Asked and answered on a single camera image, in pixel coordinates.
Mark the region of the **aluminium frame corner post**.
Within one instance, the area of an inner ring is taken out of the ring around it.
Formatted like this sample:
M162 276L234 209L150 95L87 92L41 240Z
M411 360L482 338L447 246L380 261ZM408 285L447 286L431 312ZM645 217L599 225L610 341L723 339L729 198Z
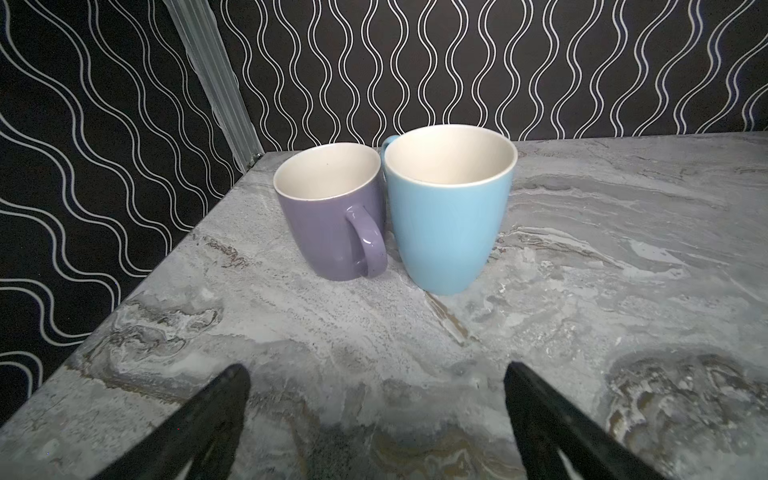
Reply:
M264 154L247 112L216 17L205 0L167 0L175 27L241 171Z

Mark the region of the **purple ceramic mug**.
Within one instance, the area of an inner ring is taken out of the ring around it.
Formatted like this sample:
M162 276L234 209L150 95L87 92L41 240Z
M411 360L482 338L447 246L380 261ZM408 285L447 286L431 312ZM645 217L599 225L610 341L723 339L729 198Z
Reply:
M299 152L273 177L283 214L313 271L332 281L388 267L382 162L371 147L334 143Z

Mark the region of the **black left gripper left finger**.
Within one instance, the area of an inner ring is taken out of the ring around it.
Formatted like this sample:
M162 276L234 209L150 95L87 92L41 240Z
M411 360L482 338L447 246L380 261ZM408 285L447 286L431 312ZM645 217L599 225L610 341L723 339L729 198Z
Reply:
M244 427L250 376L232 364L97 479L226 479Z

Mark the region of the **light blue ceramic mug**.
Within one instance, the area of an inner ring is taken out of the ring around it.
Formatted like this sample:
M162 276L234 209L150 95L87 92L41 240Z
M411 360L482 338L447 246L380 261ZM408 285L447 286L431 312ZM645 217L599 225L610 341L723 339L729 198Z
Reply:
M505 215L518 150L495 131L421 127L380 150L395 241L421 289L453 295L482 272Z

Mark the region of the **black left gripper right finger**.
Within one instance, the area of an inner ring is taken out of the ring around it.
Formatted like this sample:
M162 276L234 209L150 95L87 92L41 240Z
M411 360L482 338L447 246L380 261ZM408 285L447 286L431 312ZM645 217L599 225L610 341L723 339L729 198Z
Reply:
M664 479L524 363L508 365L504 389L529 479L568 479L563 457L584 479Z

